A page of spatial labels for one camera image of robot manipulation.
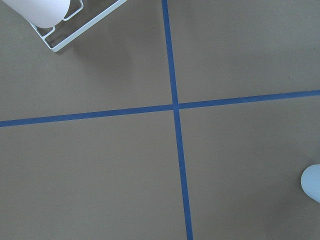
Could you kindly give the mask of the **light blue cup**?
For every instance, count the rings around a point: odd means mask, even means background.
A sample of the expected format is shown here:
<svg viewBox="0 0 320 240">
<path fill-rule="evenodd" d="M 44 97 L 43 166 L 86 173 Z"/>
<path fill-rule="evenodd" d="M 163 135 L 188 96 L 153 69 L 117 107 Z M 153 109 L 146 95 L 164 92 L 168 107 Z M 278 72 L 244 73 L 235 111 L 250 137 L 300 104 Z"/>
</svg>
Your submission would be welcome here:
<svg viewBox="0 0 320 240">
<path fill-rule="evenodd" d="M 300 179 L 304 193 L 316 202 L 320 202 L 320 165 L 314 164 L 307 167 Z"/>
</svg>

